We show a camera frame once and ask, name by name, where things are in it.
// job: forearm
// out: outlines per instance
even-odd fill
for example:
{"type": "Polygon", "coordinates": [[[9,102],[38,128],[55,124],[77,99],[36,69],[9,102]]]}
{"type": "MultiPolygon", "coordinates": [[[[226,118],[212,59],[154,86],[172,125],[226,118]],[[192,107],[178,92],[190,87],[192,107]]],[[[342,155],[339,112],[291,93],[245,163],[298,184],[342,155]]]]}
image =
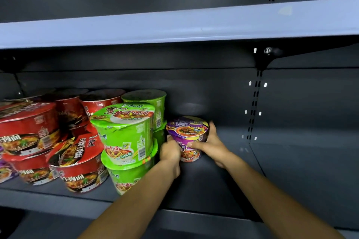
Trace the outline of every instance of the forearm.
{"type": "Polygon", "coordinates": [[[224,165],[278,238],[343,238],[235,154],[228,155],[224,165]]]}
{"type": "Polygon", "coordinates": [[[170,162],[160,161],[93,221],[79,239],[140,238],[175,178],[174,168],[170,162]]]}

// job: hand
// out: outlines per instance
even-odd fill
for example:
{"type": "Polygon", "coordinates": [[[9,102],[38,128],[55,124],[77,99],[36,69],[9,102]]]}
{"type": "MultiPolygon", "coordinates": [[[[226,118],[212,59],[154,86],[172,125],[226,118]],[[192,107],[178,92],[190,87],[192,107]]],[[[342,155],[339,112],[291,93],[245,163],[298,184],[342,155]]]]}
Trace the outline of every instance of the hand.
{"type": "Polygon", "coordinates": [[[167,135],[167,142],[163,143],[161,146],[159,158],[161,161],[166,161],[168,164],[173,165],[175,178],[180,175],[181,150],[180,146],[173,140],[172,136],[167,135]]]}
{"type": "Polygon", "coordinates": [[[225,160],[232,154],[219,139],[216,126],[212,121],[209,122],[207,142],[189,142],[187,146],[204,151],[219,167],[222,168],[224,168],[225,160]]]}

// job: white shelf trim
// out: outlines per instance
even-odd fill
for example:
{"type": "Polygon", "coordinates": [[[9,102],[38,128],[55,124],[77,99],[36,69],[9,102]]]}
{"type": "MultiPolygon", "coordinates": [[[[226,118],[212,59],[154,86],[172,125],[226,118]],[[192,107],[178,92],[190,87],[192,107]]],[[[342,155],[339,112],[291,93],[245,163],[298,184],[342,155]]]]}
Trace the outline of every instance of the white shelf trim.
{"type": "Polygon", "coordinates": [[[318,0],[0,24],[0,49],[359,34],[359,0],[318,0]]]}

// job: right hand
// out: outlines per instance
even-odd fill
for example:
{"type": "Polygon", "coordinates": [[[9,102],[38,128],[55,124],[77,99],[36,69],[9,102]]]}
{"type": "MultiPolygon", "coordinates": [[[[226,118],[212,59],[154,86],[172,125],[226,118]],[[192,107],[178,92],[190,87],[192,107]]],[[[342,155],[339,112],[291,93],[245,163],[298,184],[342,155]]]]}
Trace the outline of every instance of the right hand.
{"type": "Polygon", "coordinates": [[[187,146],[204,151],[204,153],[211,157],[214,162],[222,168],[225,167],[224,163],[226,159],[228,159],[228,157],[230,157],[232,154],[232,152],[230,152],[219,139],[216,126],[212,121],[209,122],[209,134],[207,142],[189,142],[187,146]]]}

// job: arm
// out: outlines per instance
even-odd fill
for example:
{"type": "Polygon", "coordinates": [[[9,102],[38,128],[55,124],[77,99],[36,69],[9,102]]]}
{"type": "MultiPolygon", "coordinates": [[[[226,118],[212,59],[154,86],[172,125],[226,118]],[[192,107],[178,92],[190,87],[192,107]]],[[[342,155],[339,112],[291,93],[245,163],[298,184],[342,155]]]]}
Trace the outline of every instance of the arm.
{"type": "Polygon", "coordinates": [[[180,174],[180,148],[167,137],[160,161],[116,200],[78,239],[137,239],[146,231],[173,180],[180,174]]]}
{"type": "Polygon", "coordinates": [[[213,122],[206,143],[192,142],[225,168],[248,198],[263,222],[278,238],[344,238],[338,231],[309,212],[266,177],[230,152],[216,133],[213,122]]]}

